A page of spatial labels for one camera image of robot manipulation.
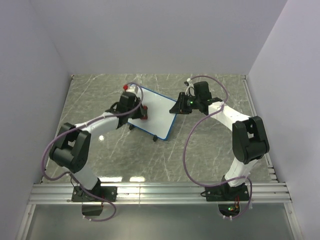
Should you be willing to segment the blue framed whiteboard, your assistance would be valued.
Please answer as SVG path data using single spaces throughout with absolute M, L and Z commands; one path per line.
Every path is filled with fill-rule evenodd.
M 128 124 L 152 136 L 157 135 L 158 140 L 166 141 L 176 118 L 176 115 L 169 113 L 169 110 L 176 101 L 143 86 L 139 88 L 137 96 L 141 97 L 141 94 L 143 94 L 142 105 L 148 108 L 148 118 L 146 120 L 130 118 Z

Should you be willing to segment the red bone-shaped eraser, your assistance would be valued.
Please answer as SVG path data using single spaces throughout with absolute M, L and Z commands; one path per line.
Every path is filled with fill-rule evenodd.
M 142 120 L 148 119 L 148 107 L 146 105 L 142 107 L 141 114 L 142 114 L 142 117 L 141 117 Z

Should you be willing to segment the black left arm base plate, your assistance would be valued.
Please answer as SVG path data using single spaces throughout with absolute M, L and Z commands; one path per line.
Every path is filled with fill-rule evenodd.
M 115 202 L 117 198 L 116 186 L 102 186 L 99 193 L 93 193 L 94 195 L 106 199 L 110 202 Z M 98 202 L 99 200 L 85 193 L 80 186 L 75 186 L 73 188 L 73 193 L 71 197 L 72 202 Z

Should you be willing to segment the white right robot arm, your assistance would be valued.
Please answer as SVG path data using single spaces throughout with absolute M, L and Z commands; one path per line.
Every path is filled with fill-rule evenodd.
M 197 126 L 212 118 L 231 131 L 234 160 L 221 183 L 212 187 L 221 187 L 222 197 L 232 200 L 238 195 L 238 189 L 248 181 L 253 166 L 270 150 L 263 120 L 259 116 L 248 116 L 234 110 L 226 104 L 226 99 L 213 97 L 206 81 L 193 83 L 188 79 L 186 84 L 188 90 L 179 93 L 169 113 L 189 115 L 198 110 L 204 117 L 196 123 Z

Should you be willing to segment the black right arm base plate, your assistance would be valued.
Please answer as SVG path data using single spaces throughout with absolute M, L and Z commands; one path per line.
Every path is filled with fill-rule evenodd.
M 216 187 L 205 187 L 200 195 L 207 202 L 232 202 L 235 200 L 248 201 L 250 198 L 248 187 L 243 183 L 236 187 L 230 187 L 227 183 Z

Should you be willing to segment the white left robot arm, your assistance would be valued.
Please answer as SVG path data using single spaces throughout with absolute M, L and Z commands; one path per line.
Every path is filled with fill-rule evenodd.
M 129 119 L 146 119 L 148 108 L 143 106 L 143 98 L 135 92 L 124 91 L 119 101 L 100 116 L 80 124 L 64 123 L 53 140 L 49 158 L 67 169 L 89 201 L 103 198 L 101 181 L 87 163 L 91 141 L 121 128 Z

